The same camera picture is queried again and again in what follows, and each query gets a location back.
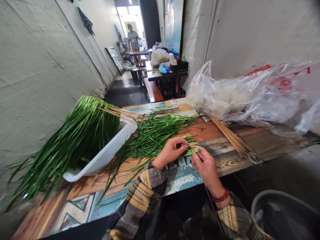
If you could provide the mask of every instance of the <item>cloth hanging on wall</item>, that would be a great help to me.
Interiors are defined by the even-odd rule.
[[[86,27],[86,29],[88,29],[90,34],[95,35],[92,30],[93,23],[89,20],[89,18],[87,18],[87,16],[81,11],[79,7],[78,7],[78,10],[79,10],[83,25]]]

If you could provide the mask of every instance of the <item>patterned table top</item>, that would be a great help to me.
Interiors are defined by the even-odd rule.
[[[144,105],[125,107],[127,110],[139,114],[149,113],[151,109],[162,106],[172,106],[172,111],[183,115],[192,116],[199,114],[199,121],[190,127],[186,127],[181,136],[187,134],[194,137],[199,146],[205,147],[215,157],[219,176],[224,176],[241,169],[252,166],[249,160],[242,159],[222,132],[203,113],[198,113],[186,103],[185,98],[169,100],[165,102],[150,103]],[[240,126],[238,124],[228,126],[233,132],[242,137],[257,153],[261,154],[265,161],[278,156],[297,151],[313,145],[305,138],[289,139],[273,135],[263,127]],[[138,160],[128,159],[128,163],[122,164],[116,183],[113,182],[102,201],[97,205],[107,182],[108,166],[99,175],[85,176],[72,186],[59,191],[48,199],[41,207],[35,207],[26,216],[13,239],[39,239],[72,227],[79,226],[113,213],[122,203],[134,180],[126,187],[123,185],[132,177],[131,172],[124,172],[133,168]],[[191,157],[180,157],[166,166],[164,174],[168,177],[168,186],[165,195],[169,195],[183,189],[201,184],[202,180],[191,165]],[[42,197],[36,201],[38,206]]]

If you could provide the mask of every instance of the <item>gray bin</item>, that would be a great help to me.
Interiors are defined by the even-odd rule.
[[[320,239],[320,215],[300,199],[266,190],[253,200],[251,215],[276,240]]]

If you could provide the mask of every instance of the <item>shirt sleeve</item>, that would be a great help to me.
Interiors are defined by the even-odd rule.
[[[258,226],[237,196],[232,192],[230,195],[230,204],[217,211],[226,236],[230,239],[273,239]]]
[[[144,239],[166,187],[166,176],[149,163],[110,216],[103,239]]]

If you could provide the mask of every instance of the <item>hand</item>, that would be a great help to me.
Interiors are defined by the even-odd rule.
[[[188,146],[189,143],[182,137],[170,138],[161,153],[153,160],[152,165],[162,171],[168,163],[180,157]]]
[[[192,153],[192,165],[199,171],[204,184],[209,189],[211,195],[219,198],[224,195],[225,189],[218,177],[216,160],[210,153],[200,146],[191,146],[191,149],[198,148],[199,152]]]

